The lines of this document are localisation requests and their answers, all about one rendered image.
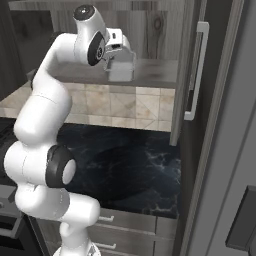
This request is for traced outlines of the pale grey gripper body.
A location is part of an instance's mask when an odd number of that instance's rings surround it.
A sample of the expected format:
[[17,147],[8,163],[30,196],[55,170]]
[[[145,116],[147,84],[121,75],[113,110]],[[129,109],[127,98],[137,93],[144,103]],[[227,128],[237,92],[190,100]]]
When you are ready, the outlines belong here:
[[128,48],[112,51],[104,66],[110,82],[130,82],[134,78],[136,54]]

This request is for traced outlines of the grey wooden cabinet door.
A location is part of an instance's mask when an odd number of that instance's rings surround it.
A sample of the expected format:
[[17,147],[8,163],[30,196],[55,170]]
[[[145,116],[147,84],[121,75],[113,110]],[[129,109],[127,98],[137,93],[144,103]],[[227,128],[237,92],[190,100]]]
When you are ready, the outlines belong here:
[[175,87],[170,144],[176,146],[180,137],[184,115],[191,110],[202,34],[197,23],[204,21],[207,0],[185,0],[178,76]]

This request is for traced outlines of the narrow grey base cabinet panel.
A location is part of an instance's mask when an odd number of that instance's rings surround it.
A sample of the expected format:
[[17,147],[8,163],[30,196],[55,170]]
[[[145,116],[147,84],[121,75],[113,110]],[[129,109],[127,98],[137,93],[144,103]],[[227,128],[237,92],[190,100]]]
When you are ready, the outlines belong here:
[[157,218],[154,256],[172,256],[176,229],[176,219]]

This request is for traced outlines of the grey fridge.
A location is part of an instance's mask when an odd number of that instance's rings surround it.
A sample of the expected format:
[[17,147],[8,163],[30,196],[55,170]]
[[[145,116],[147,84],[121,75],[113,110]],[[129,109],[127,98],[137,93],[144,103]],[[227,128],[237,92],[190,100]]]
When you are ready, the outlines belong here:
[[228,244],[238,231],[248,241],[254,229],[239,224],[256,193],[256,0],[246,0],[232,54],[215,135],[204,173],[197,176],[180,256],[248,256]]

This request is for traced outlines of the grey drawer front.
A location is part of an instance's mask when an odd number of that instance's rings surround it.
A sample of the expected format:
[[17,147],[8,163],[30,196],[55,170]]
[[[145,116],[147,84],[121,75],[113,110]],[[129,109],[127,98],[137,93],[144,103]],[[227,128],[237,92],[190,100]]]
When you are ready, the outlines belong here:
[[156,217],[138,213],[102,208],[100,216],[115,216],[113,222],[99,221],[98,224],[113,226],[120,230],[154,235]]
[[153,256],[154,242],[143,234],[100,226],[89,227],[88,234],[94,243],[117,245],[115,250],[105,250],[133,256]]

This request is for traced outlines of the open wooden wall cabinet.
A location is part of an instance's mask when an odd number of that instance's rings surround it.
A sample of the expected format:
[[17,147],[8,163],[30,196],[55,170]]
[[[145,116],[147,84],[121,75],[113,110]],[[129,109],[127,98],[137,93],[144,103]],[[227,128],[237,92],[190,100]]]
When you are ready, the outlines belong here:
[[170,87],[177,81],[185,0],[13,0],[12,11],[48,11],[55,31],[75,33],[76,7],[97,8],[109,28],[119,28],[136,53],[139,87]]

